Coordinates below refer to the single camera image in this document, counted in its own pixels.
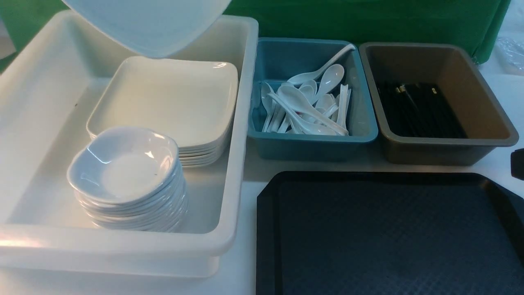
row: white plastic bin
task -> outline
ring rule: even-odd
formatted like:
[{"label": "white plastic bin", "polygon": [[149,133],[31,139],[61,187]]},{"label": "white plastic bin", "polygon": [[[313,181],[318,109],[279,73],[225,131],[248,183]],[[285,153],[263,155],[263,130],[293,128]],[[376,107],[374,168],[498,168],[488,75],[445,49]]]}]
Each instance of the white plastic bin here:
[{"label": "white plastic bin", "polygon": [[55,15],[0,77],[0,265],[214,274],[236,234],[257,39],[255,20],[222,16],[173,56],[231,62],[240,75],[230,152],[184,172],[190,208],[181,232],[101,230],[76,202],[66,169],[89,143],[85,123],[111,76],[133,54],[73,12]]}]

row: green backdrop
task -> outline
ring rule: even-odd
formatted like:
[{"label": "green backdrop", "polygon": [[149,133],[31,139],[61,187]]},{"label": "green backdrop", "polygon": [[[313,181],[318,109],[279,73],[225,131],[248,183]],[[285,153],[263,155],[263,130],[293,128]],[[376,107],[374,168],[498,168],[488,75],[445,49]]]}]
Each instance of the green backdrop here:
[{"label": "green backdrop", "polygon": [[[264,37],[449,43],[487,61],[510,0],[233,0],[225,12],[258,20]],[[18,51],[61,0],[0,0]],[[0,61],[0,71],[10,60]]]}]

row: table surface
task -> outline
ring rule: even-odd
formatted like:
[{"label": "table surface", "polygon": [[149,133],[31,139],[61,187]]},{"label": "table surface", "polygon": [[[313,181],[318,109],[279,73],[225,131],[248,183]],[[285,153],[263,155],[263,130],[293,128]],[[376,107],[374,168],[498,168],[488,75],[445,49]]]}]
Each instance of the table surface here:
[{"label": "table surface", "polygon": [[[524,136],[524,76],[505,75],[497,57],[480,67],[485,79]],[[392,165],[385,161],[378,143],[356,151],[355,161],[347,164],[265,161],[247,141],[241,208],[235,242],[220,260],[216,275],[208,279],[174,279],[72,273],[25,269],[0,269],[0,294],[227,294],[255,295],[256,197],[281,171],[390,171],[390,172],[475,172],[524,197],[524,182],[511,177],[510,154],[524,148],[497,148],[472,167]]]}]

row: teal bin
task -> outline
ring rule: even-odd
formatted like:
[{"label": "teal bin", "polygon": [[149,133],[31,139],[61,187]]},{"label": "teal bin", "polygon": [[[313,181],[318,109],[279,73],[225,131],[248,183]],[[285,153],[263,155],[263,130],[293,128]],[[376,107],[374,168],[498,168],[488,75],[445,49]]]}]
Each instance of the teal bin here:
[{"label": "teal bin", "polygon": [[[355,149],[377,138],[375,112],[357,50],[346,53],[336,62],[345,68],[343,83],[353,89],[347,117],[349,136],[261,132],[267,115],[260,101],[261,84],[267,82],[277,91],[280,84],[292,76],[318,70],[348,44],[332,40],[259,39],[248,136],[254,139],[260,157],[290,161],[349,161]],[[335,89],[333,94],[336,96],[338,91]]]}]

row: square plate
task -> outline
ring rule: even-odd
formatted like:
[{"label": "square plate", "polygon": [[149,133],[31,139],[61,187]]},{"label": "square plate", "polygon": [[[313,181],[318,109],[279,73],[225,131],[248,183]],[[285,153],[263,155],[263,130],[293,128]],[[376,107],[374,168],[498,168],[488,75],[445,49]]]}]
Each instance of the square plate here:
[{"label": "square plate", "polygon": [[87,129],[96,137],[119,125],[150,128],[173,138],[180,149],[196,149],[227,131],[237,87],[236,67],[228,62],[130,57],[93,110]]}]

